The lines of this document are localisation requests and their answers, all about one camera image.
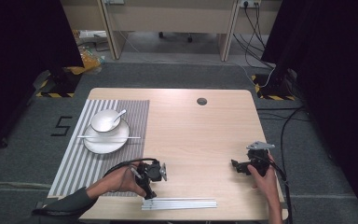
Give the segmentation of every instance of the carpeted floor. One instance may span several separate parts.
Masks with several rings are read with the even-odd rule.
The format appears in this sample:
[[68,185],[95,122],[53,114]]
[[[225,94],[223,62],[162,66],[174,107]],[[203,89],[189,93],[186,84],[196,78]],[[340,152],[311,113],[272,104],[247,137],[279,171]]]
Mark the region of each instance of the carpeted floor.
[[[28,216],[36,202],[48,195],[81,109],[96,87],[251,91],[267,141],[277,146],[271,153],[277,164],[282,165],[284,158],[294,222],[358,223],[358,201],[339,167],[329,159],[328,148],[306,109],[287,123],[280,147],[282,126],[294,111],[280,108],[302,103],[257,98],[248,77],[267,70],[246,67],[247,77],[236,65],[105,63],[101,68],[100,73],[83,75],[74,97],[34,97],[23,111],[8,137],[8,147],[0,148],[0,223]],[[42,74],[35,81],[36,87],[45,77]],[[61,125],[69,127],[66,134],[65,129],[56,128],[60,118]]]

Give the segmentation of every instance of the human arm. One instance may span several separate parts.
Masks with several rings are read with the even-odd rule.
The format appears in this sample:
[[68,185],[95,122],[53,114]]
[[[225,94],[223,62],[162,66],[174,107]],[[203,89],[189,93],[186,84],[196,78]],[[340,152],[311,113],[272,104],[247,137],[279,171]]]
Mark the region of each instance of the human arm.
[[88,188],[79,189],[42,209],[35,209],[29,218],[20,223],[76,223],[97,202],[99,196],[110,191],[132,191],[144,197],[146,193],[136,184],[131,171],[131,167],[136,168],[139,163],[121,167]]
[[269,224],[282,224],[282,208],[279,201],[275,169],[270,166],[264,176],[261,176],[253,165],[248,165],[248,170],[255,180],[254,188],[258,188],[267,200]]

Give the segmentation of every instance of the wooden tabletop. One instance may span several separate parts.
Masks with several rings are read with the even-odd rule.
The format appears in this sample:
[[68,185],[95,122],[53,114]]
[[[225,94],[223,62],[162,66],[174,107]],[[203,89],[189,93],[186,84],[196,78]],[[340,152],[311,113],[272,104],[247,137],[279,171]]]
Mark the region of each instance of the wooden tabletop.
[[[199,98],[206,105],[199,105]],[[160,198],[215,198],[217,208],[143,211],[141,197],[100,197],[82,218],[268,219],[267,203],[252,188],[253,178],[231,165],[231,159],[248,161],[246,147],[254,141],[266,142],[250,92],[97,88],[89,99],[149,100],[144,157],[165,162],[168,175],[166,182],[152,182],[151,189]]]

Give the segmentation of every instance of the black sleeve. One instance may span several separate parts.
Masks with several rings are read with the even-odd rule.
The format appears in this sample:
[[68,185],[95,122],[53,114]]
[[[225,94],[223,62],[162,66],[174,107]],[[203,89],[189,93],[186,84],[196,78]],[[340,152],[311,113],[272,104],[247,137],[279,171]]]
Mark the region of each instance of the black sleeve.
[[42,209],[35,209],[29,218],[24,219],[19,224],[77,223],[81,215],[96,202],[97,199],[90,199],[86,188],[82,188]]

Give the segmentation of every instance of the round black hole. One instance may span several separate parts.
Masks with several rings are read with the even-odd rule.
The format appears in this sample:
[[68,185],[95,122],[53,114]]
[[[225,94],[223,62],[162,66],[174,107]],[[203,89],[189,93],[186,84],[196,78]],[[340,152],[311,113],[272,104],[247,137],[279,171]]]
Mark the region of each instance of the round black hole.
[[197,104],[199,105],[206,105],[206,103],[208,103],[208,101],[205,98],[199,98],[197,100]]

